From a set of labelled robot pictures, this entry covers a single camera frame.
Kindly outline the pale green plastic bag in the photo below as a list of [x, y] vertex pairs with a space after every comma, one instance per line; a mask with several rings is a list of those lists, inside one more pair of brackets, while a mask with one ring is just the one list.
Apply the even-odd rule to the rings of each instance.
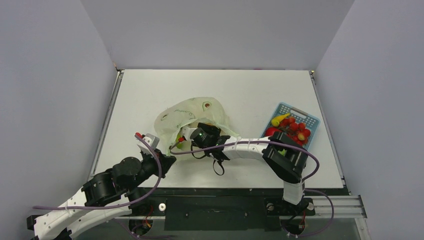
[[224, 135], [239, 136], [230, 128], [230, 118], [224, 107], [213, 97], [189, 98], [169, 107], [157, 116], [153, 127], [169, 155], [169, 147], [176, 142], [181, 128], [195, 128], [198, 123], [218, 127]]

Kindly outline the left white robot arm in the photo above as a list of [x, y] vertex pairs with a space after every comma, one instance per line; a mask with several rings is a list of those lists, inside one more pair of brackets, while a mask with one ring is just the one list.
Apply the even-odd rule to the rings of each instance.
[[72, 240], [82, 232], [113, 218], [143, 215], [149, 209], [149, 195], [140, 185], [151, 176], [165, 177], [176, 162], [160, 150], [142, 153], [142, 160], [126, 157], [96, 174], [62, 205], [43, 215], [30, 215], [26, 227], [35, 240]]

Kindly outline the small yellow fake pepper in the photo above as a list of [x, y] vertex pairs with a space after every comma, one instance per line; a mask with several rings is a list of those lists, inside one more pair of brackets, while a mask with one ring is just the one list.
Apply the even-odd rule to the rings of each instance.
[[290, 115], [291, 115], [290, 113], [286, 113], [286, 114], [275, 116], [274, 118], [271, 119], [270, 123], [273, 127], [278, 127], [281, 124], [281, 122], [285, 118], [289, 117]]

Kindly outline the green fake apple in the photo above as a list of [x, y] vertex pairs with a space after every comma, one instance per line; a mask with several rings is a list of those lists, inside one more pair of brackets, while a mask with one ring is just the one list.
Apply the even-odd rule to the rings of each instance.
[[283, 157], [287, 157], [287, 153], [288, 153], [288, 150], [287, 150], [287, 149], [278, 150], [277, 152], [278, 152], [281, 156], [283, 156]]

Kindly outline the blue plastic basket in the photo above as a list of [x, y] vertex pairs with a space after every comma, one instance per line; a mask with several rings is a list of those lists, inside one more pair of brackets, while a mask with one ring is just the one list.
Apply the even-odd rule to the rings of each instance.
[[271, 114], [271, 118], [269, 119], [268, 123], [265, 125], [265, 128], [262, 131], [261, 137], [262, 138], [265, 137], [264, 133], [265, 133], [265, 130], [267, 128], [273, 127], [271, 125], [271, 120], [274, 117], [279, 116], [279, 115], [284, 115], [284, 114], [287, 114], [287, 113], [290, 113], [290, 116], [288, 116], [288, 117], [294, 117], [298, 122], [305, 123], [306, 128], [311, 131], [311, 138], [309, 139], [308, 144], [306, 146], [303, 146], [303, 148], [305, 148], [307, 150], [310, 147], [310, 145], [312, 144], [315, 133], [316, 133], [321, 122], [317, 117], [315, 117], [315, 116], [313, 116], [313, 115], [311, 115], [311, 114], [309, 114], [309, 113], [307, 113], [303, 110], [300, 110], [300, 109], [298, 109], [294, 106], [291, 106], [287, 103], [284, 103], [284, 102], [280, 102], [277, 105], [274, 112]]

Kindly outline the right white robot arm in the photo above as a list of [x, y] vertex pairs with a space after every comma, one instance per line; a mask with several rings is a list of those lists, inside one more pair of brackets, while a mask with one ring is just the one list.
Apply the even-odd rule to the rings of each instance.
[[264, 161], [283, 180], [283, 209], [294, 214], [302, 207], [302, 172], [308, 155], [304, 148], [284, 133], [276, 132], [268, 137], [249, 139], [220, 135], [219, 130], [207, 130], [199, 126], [183, 136], [219, 164], [233, 159]]

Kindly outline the red fake apple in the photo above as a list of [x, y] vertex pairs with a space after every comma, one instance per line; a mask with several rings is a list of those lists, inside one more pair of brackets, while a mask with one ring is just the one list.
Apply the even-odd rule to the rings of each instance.
[[277, 127], [269, 127], [265, 130], [264, 132], [264, 136], [265, 137], [271, 137], [273, 136], [275, 133], [281, 133], [282, 131], [277, 128]]

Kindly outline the small green fake fruit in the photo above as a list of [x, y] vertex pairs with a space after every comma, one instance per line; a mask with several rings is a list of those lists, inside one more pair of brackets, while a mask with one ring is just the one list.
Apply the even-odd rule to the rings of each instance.
[[176, 137], [176, 141], [177, 141], [177, 144], [176, 144], [176, 147], [178, 148], [178, 149], [182, 149], [183, 148], [183, 145], [184, 145], [184, 142], [186, 141], [185, 140], [185, 138], [179, 133], [178, 135], [177, 135], [177, 137]]

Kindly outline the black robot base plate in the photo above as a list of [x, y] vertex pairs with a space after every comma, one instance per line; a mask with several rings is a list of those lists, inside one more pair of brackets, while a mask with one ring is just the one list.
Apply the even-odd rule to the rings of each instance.
[[163, 220], [166, 231], [280, 231], [315, 214], [311, 197], [292, 206], [281, 188], [159, 188], [122, 218], [131, 227]]

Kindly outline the red fake grape bunch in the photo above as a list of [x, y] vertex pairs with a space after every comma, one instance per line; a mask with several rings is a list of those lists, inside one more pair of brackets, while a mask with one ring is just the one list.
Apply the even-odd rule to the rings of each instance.
[[283, 119], [278, 129], [283, 131], [290, 139], [305, 147], [312, 136], [312, 132], [304, 122], [297, 121], [293, 116]]

